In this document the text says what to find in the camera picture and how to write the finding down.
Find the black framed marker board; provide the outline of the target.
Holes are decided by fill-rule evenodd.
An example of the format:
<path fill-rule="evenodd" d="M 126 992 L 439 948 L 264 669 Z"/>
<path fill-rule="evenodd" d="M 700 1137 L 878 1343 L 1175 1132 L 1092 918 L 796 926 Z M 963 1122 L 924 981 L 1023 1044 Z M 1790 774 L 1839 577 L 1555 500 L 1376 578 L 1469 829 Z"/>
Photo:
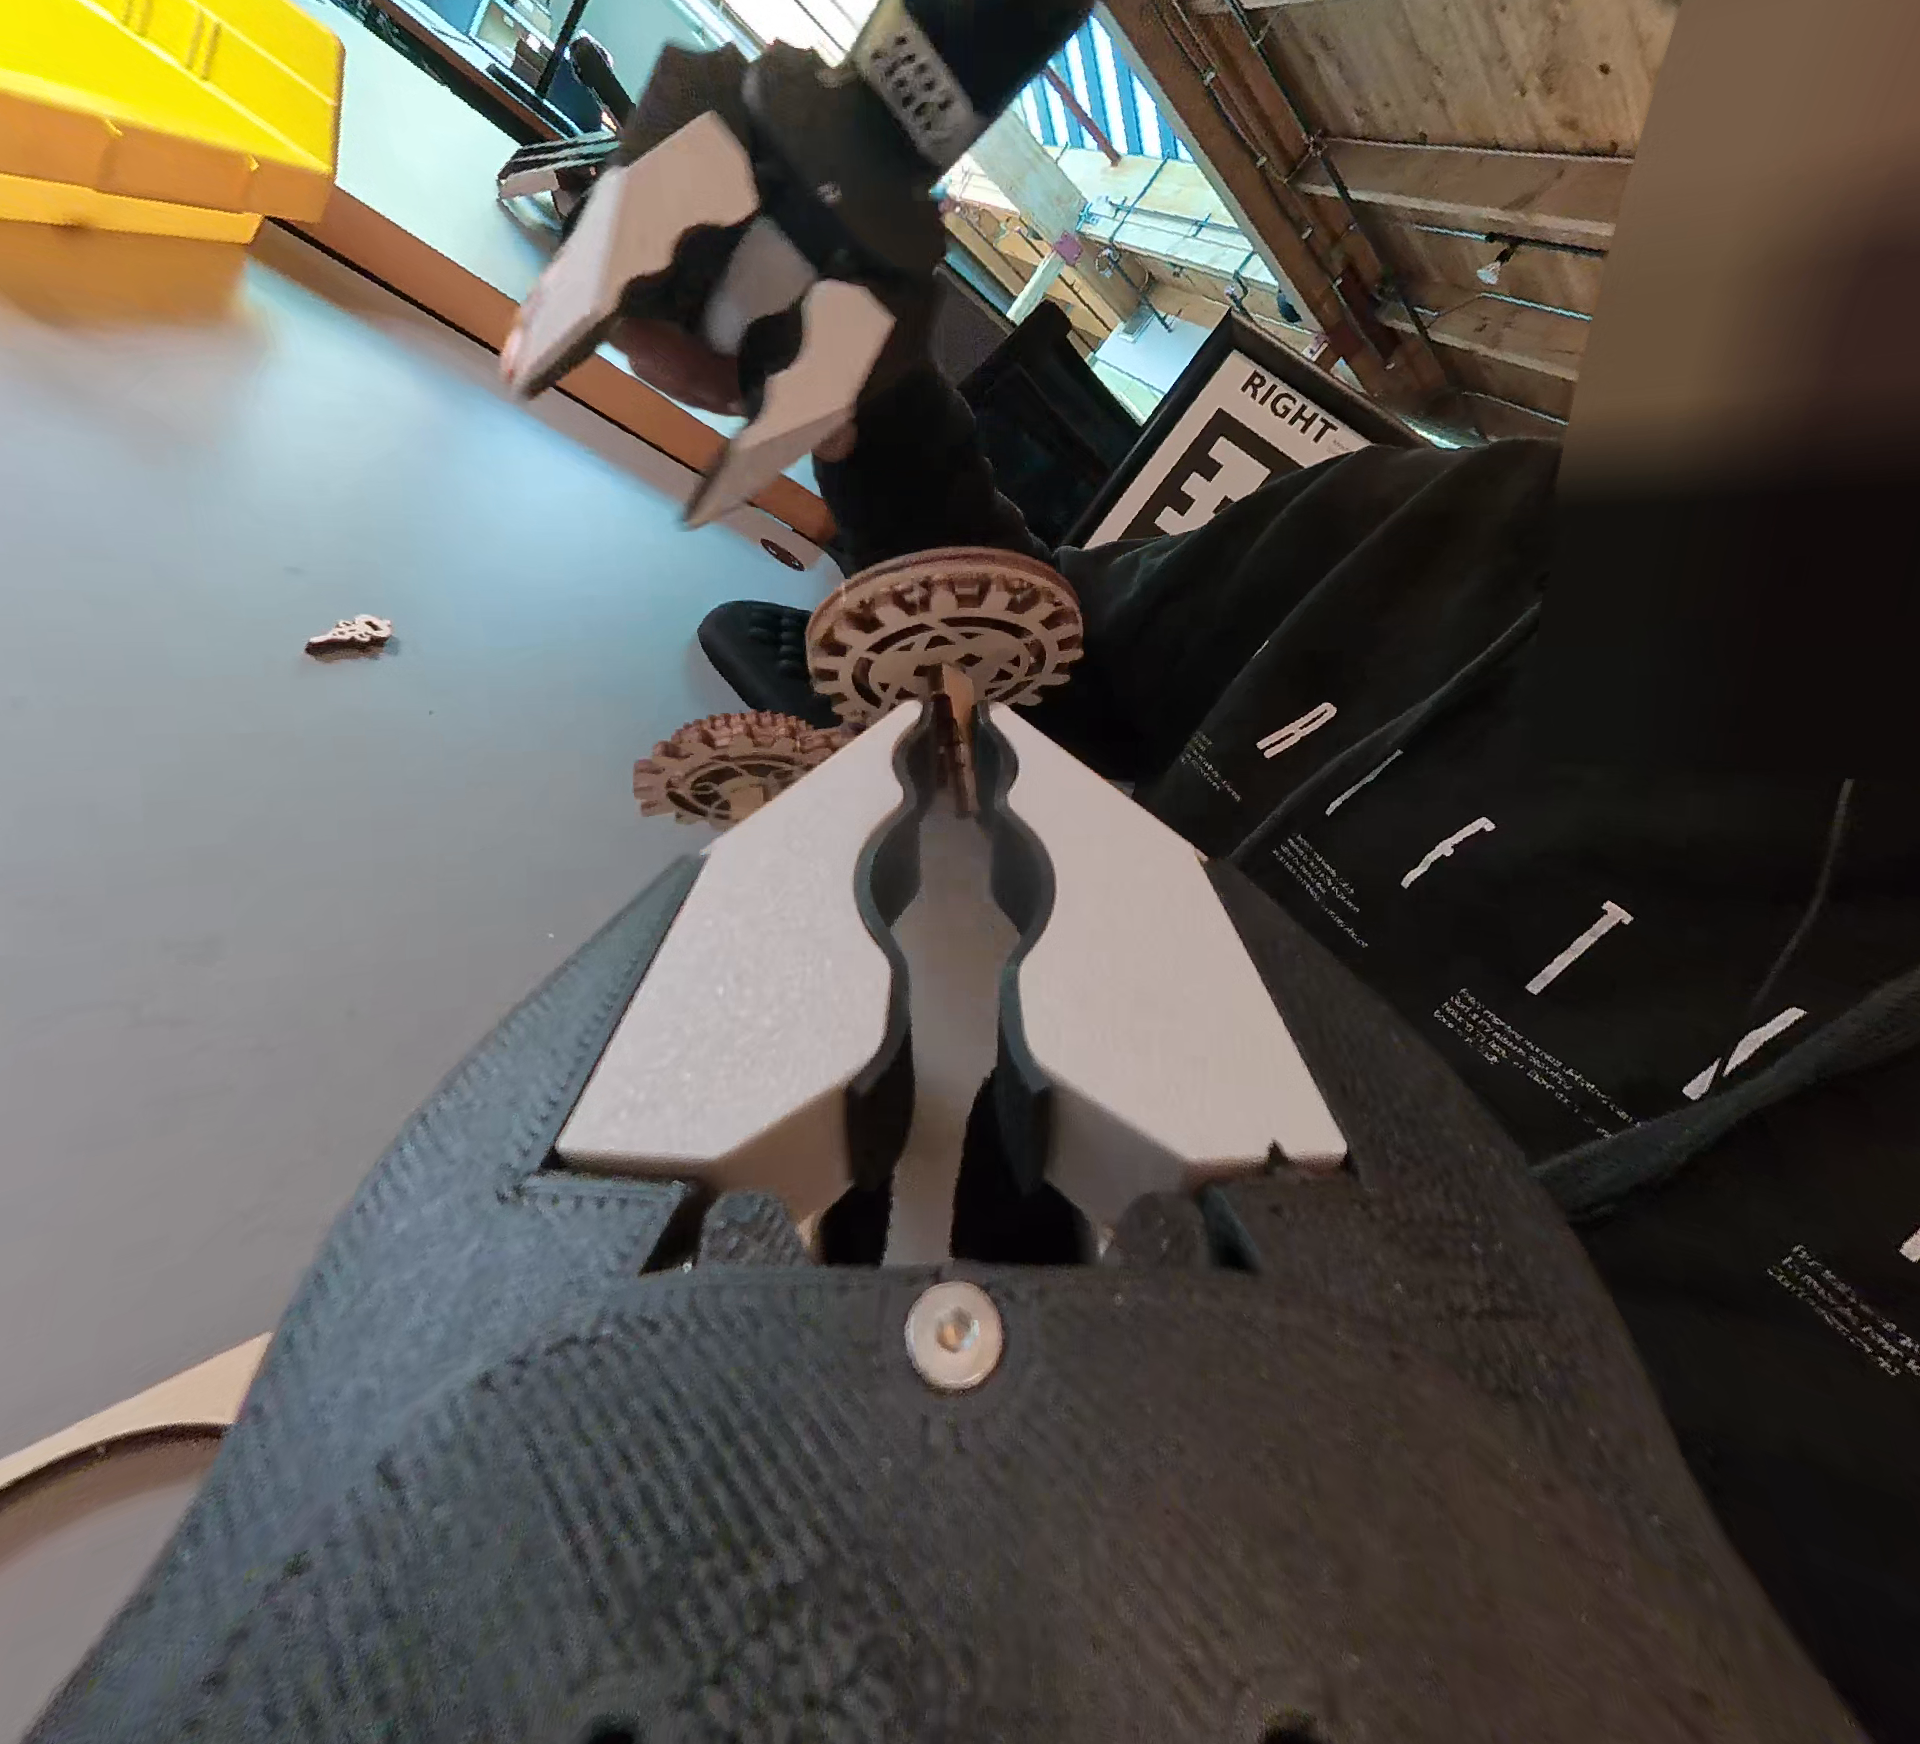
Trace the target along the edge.
<path fill-rule="evenodd" d="M 1360 449 L 1430 444 L 1396 413 L 1229 315 L 1066 541 L 1099 548 L 1199 532 L 1263 487 Z"/>

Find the person's right hand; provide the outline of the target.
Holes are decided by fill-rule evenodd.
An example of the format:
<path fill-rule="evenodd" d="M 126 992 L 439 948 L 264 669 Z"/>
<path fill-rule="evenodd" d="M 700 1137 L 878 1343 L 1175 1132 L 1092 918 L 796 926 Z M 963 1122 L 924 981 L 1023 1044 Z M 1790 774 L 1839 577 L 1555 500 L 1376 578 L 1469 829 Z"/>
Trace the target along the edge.
<path fill-rule="evenodd" d="M 711 351 L 697 335 L 667 320 L 623 319 L 611 342 L 647 389 L 695 413 L 746 417 L 738 360 Z"/>

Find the person's black hoodie torso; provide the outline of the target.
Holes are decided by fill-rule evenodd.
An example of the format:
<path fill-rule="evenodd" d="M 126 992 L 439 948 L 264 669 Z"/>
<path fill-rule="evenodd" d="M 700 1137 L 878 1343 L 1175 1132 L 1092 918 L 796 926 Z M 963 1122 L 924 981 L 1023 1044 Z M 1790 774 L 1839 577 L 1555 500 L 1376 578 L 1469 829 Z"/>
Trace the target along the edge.
<path fill-rule="evenodd" d="M 1364 449 L 1046 550 L 1058 739 L 1451 1067 L 1745 1564 L 1915 1741 L 1915 498 L 1557 464 Z"/>

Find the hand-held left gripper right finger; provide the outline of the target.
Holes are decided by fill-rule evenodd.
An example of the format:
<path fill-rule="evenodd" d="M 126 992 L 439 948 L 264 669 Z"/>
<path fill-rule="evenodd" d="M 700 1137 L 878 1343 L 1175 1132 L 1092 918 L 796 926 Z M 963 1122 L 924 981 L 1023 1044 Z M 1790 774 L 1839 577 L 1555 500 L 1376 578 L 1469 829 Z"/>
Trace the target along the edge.
<path fill-rule="evenodd" d="M 1146 1198 L 1343 1168 L 1208 858 L 1008 704 L 979 711 L 974 757 L 1013 931 L 974 1109 L 974 1254 L 1095 1256 Z"/>

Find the wooden puzzle sheet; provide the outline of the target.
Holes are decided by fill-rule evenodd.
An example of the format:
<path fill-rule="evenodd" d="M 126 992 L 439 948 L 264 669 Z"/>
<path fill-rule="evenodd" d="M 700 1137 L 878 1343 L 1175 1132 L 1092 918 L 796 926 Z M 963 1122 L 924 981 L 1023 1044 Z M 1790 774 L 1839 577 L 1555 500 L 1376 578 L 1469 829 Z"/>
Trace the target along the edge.
<path fill-rule="evenodd" d="M 2 1496 L 133 1445 L 223 1436 L 273 1343 L 264 1331 L 6 1455 Z"/>

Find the dark computer monitor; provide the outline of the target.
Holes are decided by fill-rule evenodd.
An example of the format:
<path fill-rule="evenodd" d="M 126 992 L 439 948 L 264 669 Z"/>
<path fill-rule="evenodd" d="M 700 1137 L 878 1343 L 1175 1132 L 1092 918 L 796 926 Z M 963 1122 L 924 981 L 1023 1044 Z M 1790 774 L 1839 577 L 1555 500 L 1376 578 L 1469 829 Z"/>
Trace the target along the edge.
<path fill-rule="evenodd" d="M 996 489 L 1041 545 L 1074 541 L 1133 451 L 1139 423 L 1074 344 L 1068 316 L 1036 304 L 957 393 Z"/>

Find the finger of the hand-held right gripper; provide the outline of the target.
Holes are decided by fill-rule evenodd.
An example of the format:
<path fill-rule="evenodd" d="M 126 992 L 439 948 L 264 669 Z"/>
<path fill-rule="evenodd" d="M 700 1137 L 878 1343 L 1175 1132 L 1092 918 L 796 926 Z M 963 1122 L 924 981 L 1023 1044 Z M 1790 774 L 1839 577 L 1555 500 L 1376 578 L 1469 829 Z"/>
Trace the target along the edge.
<path fill-rule="evenodd" d="M 697 336 L 757 213 L 749 149 L 713 111 L 602 173 L 518 308 L 504 386 L 518 400 L 543 394 L 626 325 Z"/>
<path fill-rule="evenodd" d="M 704 529 L 749 504 L 852 423 L 894 336 L 894 313 L 862 274 L 821 274 L 774 221 L 753 221 L 694 319 L 732 360 L 751 402 L 722 461 L 683 508 Z"/>

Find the wooden gear assembly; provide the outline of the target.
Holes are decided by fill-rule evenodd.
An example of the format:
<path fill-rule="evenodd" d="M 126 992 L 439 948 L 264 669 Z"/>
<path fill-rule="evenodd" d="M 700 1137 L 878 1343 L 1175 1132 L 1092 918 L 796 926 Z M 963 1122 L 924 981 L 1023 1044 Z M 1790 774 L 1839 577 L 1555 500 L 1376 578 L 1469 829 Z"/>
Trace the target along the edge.
<path fill-rule="evenodd" d="M 1069 680 L 1084 650 L 1077 596 L 1031 558 L 936 550 L 880 562 L 839 583 L 805 629 L 812 686 L 847 729 L 743 708 L 691 720 L 635 762 L 635 807 L 647 819 L 738 826 L 894 708 L 954 684 L 975 708 L 1031 708 Z"/>

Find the wood-edged grey table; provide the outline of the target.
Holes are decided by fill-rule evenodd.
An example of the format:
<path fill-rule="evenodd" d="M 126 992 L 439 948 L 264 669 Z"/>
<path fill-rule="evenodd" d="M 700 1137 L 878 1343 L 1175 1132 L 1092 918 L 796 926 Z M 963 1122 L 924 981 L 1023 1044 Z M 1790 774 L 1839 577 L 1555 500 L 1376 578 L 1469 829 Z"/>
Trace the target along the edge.
<path fill-rule="evenodd" d="M 507 137 L 330 2 L 303 5 L 343 52 L 333 191 L 315 223 L 284 237 L 476 344 L 495 389 L 497 352 L 545 265 L 548 234 L 495 200 Z M 711 420 L 641 384 L 618 354 L 593 354 L 523 405 L 556 423 L 580 414 L 632 439 L 637 472 L 673 510 L 718 464 Z"/>

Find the yellow plastic bin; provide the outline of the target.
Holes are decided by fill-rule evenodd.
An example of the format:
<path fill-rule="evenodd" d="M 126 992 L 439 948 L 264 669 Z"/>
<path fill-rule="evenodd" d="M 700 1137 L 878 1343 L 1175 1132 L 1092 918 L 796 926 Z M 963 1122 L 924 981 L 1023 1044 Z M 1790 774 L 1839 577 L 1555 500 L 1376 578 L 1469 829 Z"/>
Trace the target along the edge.
<path fill-rule="evenodd" d="M 2 0 L 2 221 L 205 245 L 315 224 L 343 63 L 295 0 Z"/>

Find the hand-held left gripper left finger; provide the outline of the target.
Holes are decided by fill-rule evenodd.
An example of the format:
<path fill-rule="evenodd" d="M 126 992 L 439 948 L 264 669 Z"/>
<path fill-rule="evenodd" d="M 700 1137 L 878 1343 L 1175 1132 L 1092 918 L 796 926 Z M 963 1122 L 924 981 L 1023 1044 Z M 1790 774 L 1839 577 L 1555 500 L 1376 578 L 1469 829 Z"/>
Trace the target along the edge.
<path fill-rule="evenodd" d="M 913 1122 L 900 918 L 921 889 L 933 708 L 895 706 L 697 858 L 551 1158 L 757 1193 L 818 1252 L 886 1252 Z"/>

